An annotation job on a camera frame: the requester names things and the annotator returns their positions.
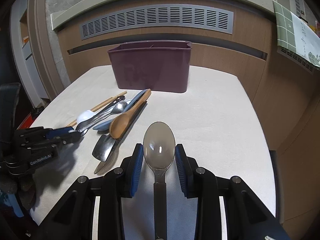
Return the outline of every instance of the white table surface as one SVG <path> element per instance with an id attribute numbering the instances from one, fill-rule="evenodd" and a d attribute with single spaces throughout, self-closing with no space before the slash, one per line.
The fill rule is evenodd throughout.
<path id="1" fill-rule="evenodd" d="M 89 70 L 66 88 L 33 123 L 33 127 L 60 128 L 83 112 L 121 92 L 111 66 Z M 128 90 L 126 99 L 136 90 Z M 187 92 L 153 91 L 148 104 L 119 147 L 114 164 L 120 166 L 132 155 L 136 143 L 150 124 L 162 121 L 169 125 L 176 143 L 182 143 L 187 156 L 216 176 L 240 176 L 275 215 L 276 193 L 268 146 L 252 104 L 236 76 L 202 67 L 190 67 Z M 36 205 L 31 210 L 40 224 L 69 186 L 81 175 L 95 178 L 99 161 L 91 153 L 100 134 L 89 130 L 76 145 L 68 145 L 59 158 L 39 168 L 34 174 Z M 138 191 L 132 199 L 123 199 L 126 240 L 152 239 L 154 175 L 143 161 Z M 166 173 L 168 240 L 194 239 L 196 199 L 186 199 L 181 192 L 175 161 Z M 97 205 L 93 239 L 97 239 Z M 222 208 L 223 239 L 226 239 Z"/>

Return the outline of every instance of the green checkered towel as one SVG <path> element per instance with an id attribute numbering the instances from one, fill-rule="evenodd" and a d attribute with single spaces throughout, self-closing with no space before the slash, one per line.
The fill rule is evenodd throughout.
<path id="1" fill-rule="evenodd" d="M 281 4 L 273 1 L 278 46 L 284 47 L 320 69 L 320 38 L 309 26 Z"/>

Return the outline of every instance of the wooden chopstick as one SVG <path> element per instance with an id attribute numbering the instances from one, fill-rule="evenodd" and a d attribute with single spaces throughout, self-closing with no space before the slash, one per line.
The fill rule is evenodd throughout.
<path id="1" fill-rule="evenodd" d="M 111 103 L 113 100 L 115 100 L 117 97 L 123 96 L 127 93 L 127 91 L 123 91 L 122 93 L 120 93 L 119 95 L 116 95 L 115 97 L 112 98 L 108 98 L 107 100 L 103 101 L 102 103 L 98 104 L 97 106 L 95 106 L 94 108 L 91 109 L 92 112 L 95 112 L 97 110 L 99 110 L 100 108 L 106 106 L 107 104 Z M 75 126 L 77 124 L 77 120 L 72 121 L 70 124 L 67 125 L 68 126 Z"/>

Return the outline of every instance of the silver spoon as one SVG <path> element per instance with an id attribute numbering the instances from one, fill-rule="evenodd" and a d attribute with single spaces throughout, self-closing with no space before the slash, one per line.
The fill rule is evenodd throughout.
<path id="1" fill-rule="evenodd" d="M 155 239 L 167 240 L 167 185 L 165 173 L 175 153 L 175 140 L 169 126 L 154 122 L 143 138 L 143 154 L 146 163 L 155 174 L 153 184 Z"/>
<path id="2" fill-rule="evenodd" d="M 103 119 L 106 119 L 108 116 L 112 114 L 121 114 L 124 109 L 127 107 L 128 103 L 126 101 L 120 101 L 118 102 L 110 112 L 110 114 L 104 115 L 103 113 L 97 114 L 94 117 L 81 122 L 80 124 L 77 125 L 76 130 L 81 133 L 81 136 L 84 136 L 87 131 L 93 127 L 97 122 L 102 121 Z"/>

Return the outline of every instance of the purple plastic container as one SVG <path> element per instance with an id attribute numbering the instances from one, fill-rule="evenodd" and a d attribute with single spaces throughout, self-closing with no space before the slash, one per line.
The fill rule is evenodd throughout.
<path id="1" fill-rule="evenodd" d="M 187 90 L 190 41 L 135 41 L 108 51 L 121 89 L 183 93 Z"/>

